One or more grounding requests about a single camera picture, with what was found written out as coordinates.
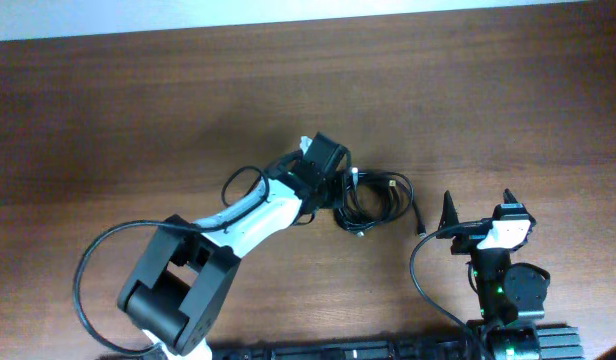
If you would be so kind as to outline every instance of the black cable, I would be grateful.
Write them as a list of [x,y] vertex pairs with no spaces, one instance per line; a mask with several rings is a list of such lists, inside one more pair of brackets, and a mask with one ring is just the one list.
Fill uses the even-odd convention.
[[484,355],[487,359],[494,360],[494,358],[488,352],[488,350],[486,349],[484,344],[477,338],[475,333],[468,327],[468,325],[466,325],[463,321],[461,321],[455,315],[451,314],[448,310],[446,310],[446,309],[442,308],[441,306],[439,306],[430,297],[428,297],[428,295],[426,295],[424,290],[421,288],[421,285],[419,285],[419,281],[417,280],[417,276],[415,275],[415,256],[417,256],[417,252],[419,251],[419,249],[421,249],[421,247],[424,246],[424,244],[426,244],[430,239],[433,239],[433,238],[435,238],[435,237],[437,237],[439,235],[451,232],[451,231],[453,231],[453,230],[455,230],[457,228],[460,228],[460,227],[480,226],[482,224],[483,224],[482,221],[470,221],[470,222],[465,222],[465,223],[459,223],[459,224],[455,224],[455,225],[448,226],[448,227],[445,227],[443,229],[437,230],[437,231],[433,232],[432,234],[426,236],[423,240],[421,240],[419,242],[419,244],[417,244],[417,246],[415,246],[415,249],[412,251],[412,255],[410,255],[410,277],[412,278],[412,282],[415,284],[415,288],[417,289],[417,291],[419,292],[421,297],[423,297],[424,300],[430,306],[434,307],[435,309],[437,309],[437,311],[439,311],[440,313],[444,314],[450,320],[454,321],[457,325],[459,325],[459,327],[464,331],[464,333],[466,333],[466,335],[468,337],[470,337],[470,339],[473,341],[473,346],[475,346],[475,345],[478,346],[479,349],[481,350],[482,355]]
[[140,350],[123,348],[121,346],[118,346],[112,343],[110,340],[106,339],[101,334],[99,334],[97,330],[95,330],[93,325],[90,323],[90,320],[88,320],[88,317],[86,316],[83,305],[81,303],[81,279],[83,277],[84,271],[86,270],[86,265],[88,264],[88,261],[90,260],[90,257],[92,256],[95,249],[99,245],[101,245],[101,243],[104,240],[106,240],[111,235],[119,231],[128,229],[128,228],[139,227],[139,226],[157,226],[157,227],[163,227],[163,228],[169,228],[169,229],[175,229],[175,230],[181,230],[181,231],[211,232],[211,231],[224,230],[230,225],[235,224],[239,220],[243,219],[246,215],[251,213],[253,210],[255,210],[257,207],[259,207],[261,204],[263,204],[264,201],[268,199],[268,195],[270,194],[270,183],[268,181],[268,176],[266,176],[264,171],[262,171],[261,169],[255,166],[244,166],[241,169],[237,170],[232,176],[228,178],[228,180],[226,181],[222,189],[222,198],[230,182],[234,180],[235,177],[237,177],[239,174],[241,174],[242,172],[246,170],[254,170],[259,173],[259,178],[261,178],[265,184],[264,194],[254,205],[252,205],[251,207],[246,209],[244,212],[242,212],[241,214],[235,216],[234,218],[228,221],[225,221],[216,226],[201,227],[198,225],[178,225],[178,224],[172,224],[172,223],[168,223],[164,221],[155,221],[155,220],[136,220],[136,221],[130,221],[130,222],[115,225],[111,227],[110,229],[101,233],[99,236],[95,238],[95,240],[93,240],[93,242],[90,244],[90,246],[88,246],[84,254],[81,256],[81,260],[79,261],[79,265],[77,265],[77,270],[75,271],[75,277],[73,279],[73,285],[72,285],[72,299],[75,305],[75,310],[77,311],[77,317],[79,318],[79,321],[84,326],[86,331],[88,331],[90,336],[92,336],[95,340],[97,340],[100,344],[104,345],[105,347],[111,350],[114,350],[122,355],[126,355],[126,356],[133,356],[133,357],[144,356],[146,354],[149,354],[161,348],[161,344],[159,343],[153,344],[149,347],[146,347]]
[[[359,201],[359,187],[367,187],[379,199],[379,215],[372,215],[364,209]],[[393,222],[402,217],[410,207],[417,217],[417,232],[422,236],[426,227],[421,219],[419,207],[415,201],[412,182],[403,174],[388,171],[360,171],[358,182],[348,181],[343,194],[344,206],[334,210],[335,221],[344,230],[353,234],[367,231],[375,226]]]
[[470,283],[470,287],[472,288],[472,291],[475,292],[475,294],[479,295],[479,292],[477,292],[477,287],[475,286],[475,282],[472,280],[473,279],[472,262],[468,261],[466,265],[468,265],[468,282]]

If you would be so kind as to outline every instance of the wooden table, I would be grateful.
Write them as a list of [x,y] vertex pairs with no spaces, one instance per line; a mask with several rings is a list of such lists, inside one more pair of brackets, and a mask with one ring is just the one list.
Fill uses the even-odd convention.
[[[616,5],[589,3],[0,43],[0,359],[104,353],[70,293],[92,238],[213,214],[233,170],[318,130],[409,176],[430,229],[446,189],[462,220],[512,189],[539,222],[514,261],[553,277],[544,323],[580,327],[587,358],[616,344]],[[410,281],[414,224],[357,238],[322,211],[273,235],[210,342],[450,327]],[[125,346],[146,338],[116,296],[152,232],[102,246],[84,278],[90,318]],[[422,250],[422,286],[477,319],[449,246]]]

